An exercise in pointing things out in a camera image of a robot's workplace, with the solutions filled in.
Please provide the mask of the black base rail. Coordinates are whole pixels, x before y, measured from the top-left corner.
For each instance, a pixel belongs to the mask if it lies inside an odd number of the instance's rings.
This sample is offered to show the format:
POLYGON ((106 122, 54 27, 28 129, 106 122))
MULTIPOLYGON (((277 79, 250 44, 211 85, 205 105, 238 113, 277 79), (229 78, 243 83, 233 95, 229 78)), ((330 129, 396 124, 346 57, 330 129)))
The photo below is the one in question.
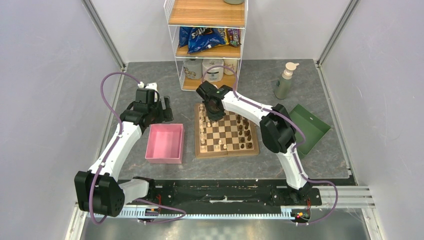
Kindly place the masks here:
POLYGON ((160 204, 160 214, 278 214, 281 208, 322 206, 323 187, 334 195, 351 180, 316 179, 294 190, 284 179, 157 180, 144 200, 160 204))

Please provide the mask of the white toilet paper roll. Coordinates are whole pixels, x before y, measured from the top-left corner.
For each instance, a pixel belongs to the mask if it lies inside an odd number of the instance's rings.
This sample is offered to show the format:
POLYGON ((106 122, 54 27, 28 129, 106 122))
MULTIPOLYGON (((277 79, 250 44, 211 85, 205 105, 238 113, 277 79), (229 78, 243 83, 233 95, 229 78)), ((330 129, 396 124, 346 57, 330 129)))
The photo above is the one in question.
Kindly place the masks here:
POLYGON ((208 82, 219 82, 224 75, 222 58, 205 58, 202 60, 203 78, 208 82))

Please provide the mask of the white patterned mug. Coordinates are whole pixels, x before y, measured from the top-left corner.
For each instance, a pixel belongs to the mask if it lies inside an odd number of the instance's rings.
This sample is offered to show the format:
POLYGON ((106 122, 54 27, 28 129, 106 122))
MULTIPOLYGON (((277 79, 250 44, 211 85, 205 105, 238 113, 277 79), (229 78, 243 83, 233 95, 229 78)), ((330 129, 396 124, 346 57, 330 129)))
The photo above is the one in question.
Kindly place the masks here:
POLYGON ((198 80, 203 76, 203 60, 199 58, 189 58, 184 61, 183 69, 185 76, 192 80, 198 80))

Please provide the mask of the pink printed cup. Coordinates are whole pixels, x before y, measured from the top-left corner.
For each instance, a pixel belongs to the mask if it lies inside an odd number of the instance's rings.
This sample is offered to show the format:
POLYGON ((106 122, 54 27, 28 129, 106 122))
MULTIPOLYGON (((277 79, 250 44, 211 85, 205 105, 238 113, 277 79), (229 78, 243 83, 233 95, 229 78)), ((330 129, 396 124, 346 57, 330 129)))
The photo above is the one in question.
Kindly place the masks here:
POLYGON ((227 67, 223 70, 225 75, 231 76, 231 75, 234 75, 234 73, 237 73, 238 63, 239 63, 238 59, 224 58, 223 62, 224 62, 224 66, 227 67))

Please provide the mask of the pink plastic bin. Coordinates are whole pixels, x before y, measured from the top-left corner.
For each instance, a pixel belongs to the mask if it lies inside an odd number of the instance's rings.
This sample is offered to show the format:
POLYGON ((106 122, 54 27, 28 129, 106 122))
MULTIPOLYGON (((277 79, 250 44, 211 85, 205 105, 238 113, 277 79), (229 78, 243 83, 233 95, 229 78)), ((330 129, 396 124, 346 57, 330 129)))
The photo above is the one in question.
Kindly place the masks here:
POLYGON ((145 159, 151 164, 181 164, 185 129, 181 123, 150 126, 145 159))

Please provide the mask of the dark candy bag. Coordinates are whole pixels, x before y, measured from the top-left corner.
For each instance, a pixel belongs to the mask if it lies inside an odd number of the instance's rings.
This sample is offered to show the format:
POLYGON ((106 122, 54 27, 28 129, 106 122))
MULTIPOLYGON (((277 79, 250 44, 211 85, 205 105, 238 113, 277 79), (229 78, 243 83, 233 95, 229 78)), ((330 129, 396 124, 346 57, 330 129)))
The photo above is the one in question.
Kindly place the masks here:
POLYGON ((226 42, 231 47, 239 47, 241 43, 241 30, 239 28, 227 28, 225 30, 226 42))

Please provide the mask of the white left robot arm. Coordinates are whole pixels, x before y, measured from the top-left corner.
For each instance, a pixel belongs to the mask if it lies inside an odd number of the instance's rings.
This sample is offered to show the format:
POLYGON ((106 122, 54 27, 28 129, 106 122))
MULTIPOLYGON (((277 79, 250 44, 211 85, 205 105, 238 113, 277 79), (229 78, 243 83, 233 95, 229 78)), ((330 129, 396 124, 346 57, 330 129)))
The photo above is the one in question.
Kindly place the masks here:
POLYGON ((91 216, 118 216, 124 205, 140 199, 152 204, 157 191, 154 181, 134 177, 119 183, 119 173, 128 154, 145 130, 154 124, 173 120, 170 98, 160 98, 157 83, 139 84, 135 101, 118 116, 118 124, 110 142, 87 171, 79 171, 74 178, 77 204, 91 216))

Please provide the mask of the green plastic bin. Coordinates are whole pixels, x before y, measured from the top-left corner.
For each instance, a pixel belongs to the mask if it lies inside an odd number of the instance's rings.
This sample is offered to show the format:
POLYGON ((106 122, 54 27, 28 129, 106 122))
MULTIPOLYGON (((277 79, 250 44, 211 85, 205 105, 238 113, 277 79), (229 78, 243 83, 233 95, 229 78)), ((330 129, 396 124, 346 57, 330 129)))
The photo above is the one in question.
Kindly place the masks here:
POLYGON ((291 120, 302 130, 306 140, 297 148, 298 157, 303 159, 331 129, 331 126, 297 104, 289 113, 291 120))

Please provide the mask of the blue chips bag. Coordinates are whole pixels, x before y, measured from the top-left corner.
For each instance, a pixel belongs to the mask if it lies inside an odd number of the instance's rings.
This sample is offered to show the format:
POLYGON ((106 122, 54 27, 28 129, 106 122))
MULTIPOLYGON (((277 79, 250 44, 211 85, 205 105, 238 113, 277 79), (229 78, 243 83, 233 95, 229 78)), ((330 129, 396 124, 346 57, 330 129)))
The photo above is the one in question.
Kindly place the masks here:
POLYGON ((188 26, 179 28, 178 47, 188 47, 187 52, 189 54, 226 44, 225 35, 222 35, 218 28, 188 26))

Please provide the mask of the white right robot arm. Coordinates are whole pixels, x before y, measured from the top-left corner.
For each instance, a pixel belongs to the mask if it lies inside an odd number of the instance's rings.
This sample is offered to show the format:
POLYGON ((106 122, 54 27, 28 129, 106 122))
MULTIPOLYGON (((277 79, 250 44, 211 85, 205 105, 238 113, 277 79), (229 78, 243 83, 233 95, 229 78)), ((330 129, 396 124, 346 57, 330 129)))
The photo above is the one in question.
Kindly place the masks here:
POLYGON ((262 104, 239 94, 227 85, 217 88, 208 81, 201 83, 196 92, 202 98, 211 120, 222 119, 225 111, 228 111, 259 126, 263 144, 277 155, 285 172, 289 200, 300 205, 309 198, 312 186, 296 149, 296 132, 300 129, 290 119, 283 105, 262 104))

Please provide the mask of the wooden chess board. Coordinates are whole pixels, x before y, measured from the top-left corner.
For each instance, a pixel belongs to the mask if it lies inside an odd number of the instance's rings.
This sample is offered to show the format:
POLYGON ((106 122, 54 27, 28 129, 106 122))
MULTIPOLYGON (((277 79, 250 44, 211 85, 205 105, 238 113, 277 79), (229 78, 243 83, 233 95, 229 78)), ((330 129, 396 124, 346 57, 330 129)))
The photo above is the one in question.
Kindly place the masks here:
POLYGON ((212 121, 203 103, 194 107, 196 158, 255 156, 260 153, 256 125, 247 118, 225 111, 222 119, 212 121))

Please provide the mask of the green soap pump bottle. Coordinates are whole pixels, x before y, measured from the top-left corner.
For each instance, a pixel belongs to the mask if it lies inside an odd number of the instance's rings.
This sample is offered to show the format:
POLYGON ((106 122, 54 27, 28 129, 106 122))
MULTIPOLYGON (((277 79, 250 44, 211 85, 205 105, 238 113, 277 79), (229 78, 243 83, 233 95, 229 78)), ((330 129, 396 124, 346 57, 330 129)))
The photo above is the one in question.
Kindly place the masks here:
POLYGON ((283 100, 287 97, 291 88, 293 73, 299 65, 299 63, 294 62, 287 62, 285 64, 285 69, 279 77, 274 90, 274 95, 278 99, 283 100))

